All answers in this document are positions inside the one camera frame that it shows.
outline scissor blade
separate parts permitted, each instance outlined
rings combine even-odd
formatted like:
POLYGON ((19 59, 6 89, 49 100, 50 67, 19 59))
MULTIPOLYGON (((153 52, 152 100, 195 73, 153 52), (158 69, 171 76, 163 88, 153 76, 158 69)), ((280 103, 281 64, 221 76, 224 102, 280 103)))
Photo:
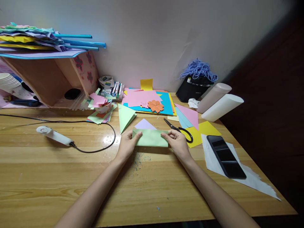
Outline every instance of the scissor blade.
POLYGON ((172 124, 170 124, 169 121, 167 121, 165 118, 164 118, 164 120, 166 121, 166 123, 167 123, 172 129, 174 128, 174 126, 173 126, 172 124))

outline wooden desk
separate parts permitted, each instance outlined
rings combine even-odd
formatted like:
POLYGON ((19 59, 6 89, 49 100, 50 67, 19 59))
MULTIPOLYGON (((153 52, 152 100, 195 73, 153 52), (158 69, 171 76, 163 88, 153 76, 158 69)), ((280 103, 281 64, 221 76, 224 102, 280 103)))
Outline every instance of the wooden desk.
MULTIPOLYGON (((173 100, 187 106, 179 102, 175 95, 173 100)), ((0 110, 1 114, 69 121, 85 120, 91 112, 66 109, 0 110)), ((162 115, 141 113, 126 130, 133 129, 143 118, 157 129, 169 130, 162 115)), ((114 159, 119 147, 118 109, 115 109, 110 122, 117 133, 114 145, 95 154, 84 154, 75 148, 65 147, 36 133, 36 128, 49 126, 73 139, 79 148, 92 151, 111 143, 113 132, 109 126, 90 123, 25 125, 36 122, 0 116, 0 221, 5 227, 53 227, 114 159)), ((212 125, 227 142, 234 145, 241 162, 270 184, 282 201, 207 170, 202 145, 190 149, 197 163, 251 216, 296 214, 226 127, 220 121, 212 125)), ((170 150, 135 148, 134 156, 122 170, 102 206, 96 226, 214 219, 200 192, 170 150)))

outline hand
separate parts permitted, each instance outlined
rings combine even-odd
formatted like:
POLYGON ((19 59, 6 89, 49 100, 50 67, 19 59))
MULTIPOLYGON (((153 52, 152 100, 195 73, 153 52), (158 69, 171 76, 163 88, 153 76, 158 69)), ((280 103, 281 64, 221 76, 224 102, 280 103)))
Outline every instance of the hand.
POLYGON ((125 132, 121 135, 120 144, 116 157, 122 158, 125 161, 133 153, 136 142, 142 136, 142 132, 138 132, 134 138, 132 138, 132 130, 125 132))
POLYGON ((184 160, 191 157, 186 137, 182 133, 171 129, 167 135, 161 133, 161 136, 170 144, 178 159, 184 160))

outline white wall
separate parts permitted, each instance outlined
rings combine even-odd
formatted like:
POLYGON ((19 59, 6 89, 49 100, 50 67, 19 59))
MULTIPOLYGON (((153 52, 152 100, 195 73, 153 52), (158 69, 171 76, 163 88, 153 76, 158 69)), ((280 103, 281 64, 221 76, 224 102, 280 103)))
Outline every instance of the white wall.
POLYGON ((0 0, 0 24, 91 34, 100 76, 176 91, 195 58, 221 81, 293 7, 287 0, 0 0))

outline black container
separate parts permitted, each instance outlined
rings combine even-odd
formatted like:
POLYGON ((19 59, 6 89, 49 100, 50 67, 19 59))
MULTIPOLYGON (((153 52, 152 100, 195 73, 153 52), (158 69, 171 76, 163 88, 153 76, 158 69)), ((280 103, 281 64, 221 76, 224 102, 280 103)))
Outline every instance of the black container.
POLYGON ((199 99, 201 95, 214 84, 206 77, 199 77, 198 79, 192 79, 191 77, 191 83, 189 83, 187 82, 189 77, 185 77, 183 83, 176 92, 176 96, 183 103, 188 103, 190 98, 199 99))

